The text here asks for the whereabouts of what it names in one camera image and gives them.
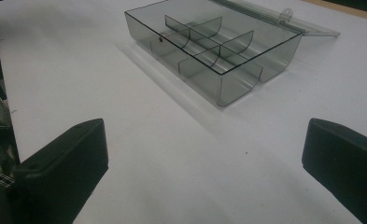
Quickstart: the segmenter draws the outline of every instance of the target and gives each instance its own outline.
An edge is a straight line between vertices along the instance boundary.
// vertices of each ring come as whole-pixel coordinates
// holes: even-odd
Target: table surface
[[[21,160],[103,118],[109,170],[75,223],[359,223],[304,169],[308,121],[367,135],[367,20],[252,0],[340,31],[216,108],[139,48],[124,11],[157,0],[5,0],[0,55]]]

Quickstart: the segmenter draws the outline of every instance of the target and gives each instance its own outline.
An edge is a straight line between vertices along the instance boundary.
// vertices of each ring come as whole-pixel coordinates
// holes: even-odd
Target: black plastic object
[[[345,126],[311,119],[303,168],[362,223],[367,223],[367,137]]]
[[[73,223],[107,170],[102,119],[76,125],[13,171],[0,185],[0,223]]]

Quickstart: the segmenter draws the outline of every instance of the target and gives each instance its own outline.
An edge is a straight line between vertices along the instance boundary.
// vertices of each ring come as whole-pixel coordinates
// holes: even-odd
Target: transparent plastic box
[[[214,105],[225,106],[291,62],[305,29],[230,1],[169,0],[125,12],[131,36]]]

